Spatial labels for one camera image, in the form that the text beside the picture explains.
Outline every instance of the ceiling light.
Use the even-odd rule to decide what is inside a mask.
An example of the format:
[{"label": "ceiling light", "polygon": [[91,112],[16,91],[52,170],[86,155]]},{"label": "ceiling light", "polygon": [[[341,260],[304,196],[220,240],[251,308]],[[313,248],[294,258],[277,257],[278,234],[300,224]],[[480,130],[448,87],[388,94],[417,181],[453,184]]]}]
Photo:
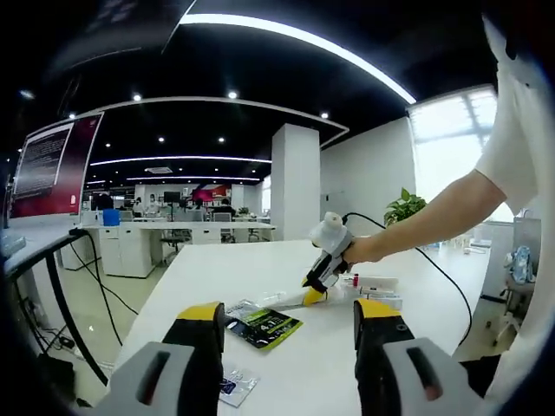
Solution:
[{"label": "ceiling light", "polygon": [[385,75],[380,69],[376,68],[374,65],[364,61],[360,56],[353,54],[347,49],[336,45],[320,36],[311,34],[301,29],[293,28],[286,24],[272,22],[264,19],[257,19],[256,17],[248,16],[236,16],[236,15],[218,15],[218,14],[195,14],[195,15],[183,15],[180,20],[180,24],[203,24],[203,23],[214,23],[214,24],[230,24],[234,26],[243,26],[247,28],[268,30],[270,32],[279,33],[280,35],[285,35],[298,39],[299,41],[310,43],[319,48],[325,49],[328,52],[349,61],[358,68],[366,71],[370,75],[374,76],[379,81],[383,82],[387,87],[395,91],[403,100],[408,104],[414,104],[416,99],[408,93],[408,91],[401,87],[397,82],[393,81],[389,76]]},{"label": "ceiling light", "polygon": [[[227,176],[164,176],[164,179],[221,179],[221,180],[253,180],[259,182],[259,179],[255,178],[233,178]],[[161,177],[148,176],[144,178],[127,178],[126,180],[153,180],[161,179]]]},{"label": "ceiling light", "polygon": [[144,160],[231,160],[234,162],[254,162],[254,163],[271,163],[271,160],[266,159],[247,159],[247,158],[233,158],[229,156],[153,156],[148,158],[130,158],[130,159],[115,159],[104,160],[102,162],[91,163],[91,166],[110,165],[112,163],[122,162],[141,162]]},{"label": "ceiling light", "polygon": [[26,100],[33,100],[35,98],[35,95],[28,89],[20,89],[19,94]]}]

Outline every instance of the green plant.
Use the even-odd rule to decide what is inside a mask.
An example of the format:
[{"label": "green plant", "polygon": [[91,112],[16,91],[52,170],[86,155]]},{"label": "green plant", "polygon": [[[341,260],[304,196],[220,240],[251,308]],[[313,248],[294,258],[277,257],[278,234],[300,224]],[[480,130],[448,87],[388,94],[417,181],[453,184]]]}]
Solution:
[{"label": "green plant", "polygon": [[426,206],[426,201],[405,188],[401,189],[401,197],[388,205],[389,211],[383,216],[383,223],[386,226],[392,225],[403,219],[415,215],[419,210]]}]

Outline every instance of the white sleeve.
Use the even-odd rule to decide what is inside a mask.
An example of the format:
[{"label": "white sleeve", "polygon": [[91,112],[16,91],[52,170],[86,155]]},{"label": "white sleeve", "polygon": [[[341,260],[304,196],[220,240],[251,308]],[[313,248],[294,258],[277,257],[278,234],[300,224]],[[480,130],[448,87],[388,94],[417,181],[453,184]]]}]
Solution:
[{"label": "white sleeve", "polygon": [[506,203],[517,215],[538,194],[530,149],[515,111],[515,80],[499,69],[499,97],[492,135],[476,170],[506,195]]}]

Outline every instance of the ceiling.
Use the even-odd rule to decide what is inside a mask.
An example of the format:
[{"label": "ceiling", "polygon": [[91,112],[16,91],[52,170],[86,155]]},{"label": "ceiling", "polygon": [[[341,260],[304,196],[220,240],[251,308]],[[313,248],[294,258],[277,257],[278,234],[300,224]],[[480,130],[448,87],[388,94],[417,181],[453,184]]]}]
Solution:
[{"label": "ceiling", "polygon": [[[144,48],[110,55],[46,80],[43,74],[52,55],[95,13],[94,2],[84,2],[79,10],[65,0],[61,3],[67,7],[49,6],[54,17],[48,24],[35,21],[27,53],[16,50],[20,55],[14,62],[24,65],[13,86],[15,121],[7,149],[12,164],[26,134],[70,112],[129,101],[135,92],[144,98],[226,97],[235,90],[248,101],[316,117],[327,112],[329,121],[349,129],[335,143],[405,115],[405,100],[352,63],[297,39],[223,24],[182,25],[163,53],[162,48]],[[303,29],[376,65],[417,101],[494,82],[495,65],[477,8],[398,0],[373,3],[283,0],[277,8],[269,0],[198,0],[189,13],[252,16]],[[16,91],[22,88],[33,90],[36,98],[21,100]],[[318,130],[321,143],[343,131],[325,120],[237,102],[140,102],[106,112],[91,162],[181,155],[270,159],[271,137],[285,122]],[[159,143],[160,136],[164,143]],[[225,137],[225,143],[219,143],[219,137]],[[87,181],[128,185],[126,178],[144,176],[144,169],[154,166],[168,166],[179,175],[217,173],[260,180],[271,167],[215,160],[127,162],[93,166]]]}]

